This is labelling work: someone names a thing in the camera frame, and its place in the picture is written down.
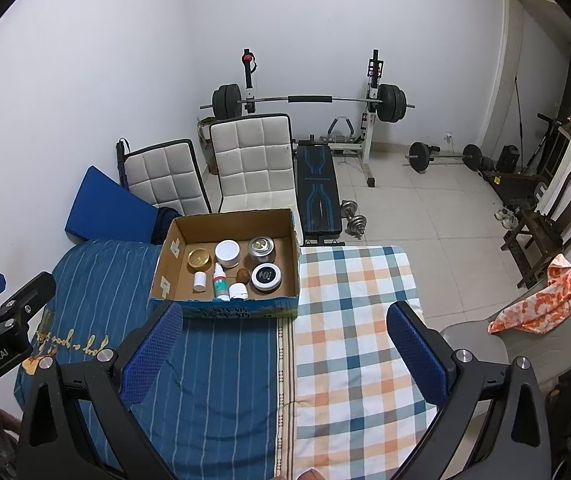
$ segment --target silver tin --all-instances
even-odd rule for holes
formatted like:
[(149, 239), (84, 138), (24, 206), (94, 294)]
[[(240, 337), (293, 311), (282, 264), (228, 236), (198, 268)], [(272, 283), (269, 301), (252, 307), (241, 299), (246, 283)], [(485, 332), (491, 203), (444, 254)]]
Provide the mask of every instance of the silver tin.
[(257, 236), (248, 243), (248, 254), (259, 264), (271, 264), (277, 257), (275, 242), (269, 236)]

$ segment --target white chair cushion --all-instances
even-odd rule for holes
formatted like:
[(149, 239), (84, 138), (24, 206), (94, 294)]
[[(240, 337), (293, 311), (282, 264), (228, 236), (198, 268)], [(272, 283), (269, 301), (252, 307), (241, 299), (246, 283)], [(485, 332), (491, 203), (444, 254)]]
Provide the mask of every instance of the white chair cushion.
[(296, 193), (294, 190), (272, 191), (268, 193), (249, 193), (224, 197), (221, 212), (248, 211), (253, 209), (285, 209), (293, 212), (294, 229), (297, 240), (303, 240), (301, 219), (296, 207)]
[(303, 240), (296, 205), (290, 118), (245, 116), (210, 128), (223, 196), (221, 212), (290, 208)]
[(175, 208), (185, 216), (210, 213), (187, 141), (129, 154), (125, 167), (130, 191), (147, 203)]

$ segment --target sneaker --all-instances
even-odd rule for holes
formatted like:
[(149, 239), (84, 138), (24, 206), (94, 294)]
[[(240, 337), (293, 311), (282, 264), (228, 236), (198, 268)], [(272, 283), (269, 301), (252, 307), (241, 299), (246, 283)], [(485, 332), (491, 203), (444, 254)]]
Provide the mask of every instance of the sneaker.
[(510, 216), (507, 216), (506, 218), (504, 218), (503, 221), (501, 222), (501, 224), (508, 231), (513, 231), (519, 225), (519, 221), (518, 221), (516, 216), (514, 216), (512, 213), (510, 213)]
[(502, 207), (496, 213), (494, 213), (494, 218), (496, 218), (499, 221), (502, 221), (510, 215), (511, 215), (511, 212), (509, 211), (509, 209)]

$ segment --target brown ball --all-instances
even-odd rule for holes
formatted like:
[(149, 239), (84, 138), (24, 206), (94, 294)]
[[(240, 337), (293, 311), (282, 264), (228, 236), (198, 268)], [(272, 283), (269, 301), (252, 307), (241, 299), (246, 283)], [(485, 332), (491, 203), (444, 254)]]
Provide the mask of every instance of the brown ball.
[(250, 282), (250, 273), (248, 269), (243, 269), (243, 267), (237, 270), (237, 283), (243, 283), (244, 285), (248, 285)]

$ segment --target blue cushion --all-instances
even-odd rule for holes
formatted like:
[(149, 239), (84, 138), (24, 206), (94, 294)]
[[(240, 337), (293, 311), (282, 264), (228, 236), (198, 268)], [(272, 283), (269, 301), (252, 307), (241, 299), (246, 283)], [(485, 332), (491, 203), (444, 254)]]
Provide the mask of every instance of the blue cushion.
[(390, 305), (386, 322), (390, 339), (425, 402), (443, 408), (449, 396), (445, 367), (399, 303)]
[(83, 240), (150, 243), (157, 208), (91, 166), (74, 199), (66, 231)]

